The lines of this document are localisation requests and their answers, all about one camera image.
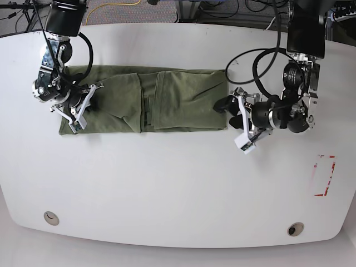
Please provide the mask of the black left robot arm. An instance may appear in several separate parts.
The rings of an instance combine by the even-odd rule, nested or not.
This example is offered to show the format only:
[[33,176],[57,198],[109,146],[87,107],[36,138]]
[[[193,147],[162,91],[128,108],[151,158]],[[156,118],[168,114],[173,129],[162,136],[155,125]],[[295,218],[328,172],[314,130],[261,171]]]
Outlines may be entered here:
[[[228,79],[237,86],[228,96],[214,104],[218,113],[230,113],[230,126],[241,129],[235,139],[236,146],[248,153],[255,148],[257,140],[276,129],[288,129],[302,133],[315,125],[313,110],[318,103],[320,66],[317,63],[325,56],[325,26],[327,14],[321,4],[307,1],[289,1],[288,37],[286,48],[278,43],[274,48],[259,48],[252,65],[252,82],[257,93],[249,94],[240,82]],[[258,74],[259,61],[271,54],[287,56],[288,64],[283,69],[281,95],[269,93]]]

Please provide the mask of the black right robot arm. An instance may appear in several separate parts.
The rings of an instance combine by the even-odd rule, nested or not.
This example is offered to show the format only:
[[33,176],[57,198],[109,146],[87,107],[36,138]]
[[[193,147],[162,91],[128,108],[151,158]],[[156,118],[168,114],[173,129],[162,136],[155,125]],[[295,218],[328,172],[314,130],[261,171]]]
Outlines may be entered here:
[[[52,101],[51,111],[65,118],[72,132],[86,128],[83,114],[90,107],[95,91],[103,87],[79,84],[90,74],[93,65],[92,44],[80,32],[86,10],[86,1],[52,1],[46,22],[41,24],[46,50],[32,86],[34,98],[40,102]],[[65,64],[72,57],[72,37],[80,37],[87,44],[89,63],[85,72],[69,75],[65,73]]]

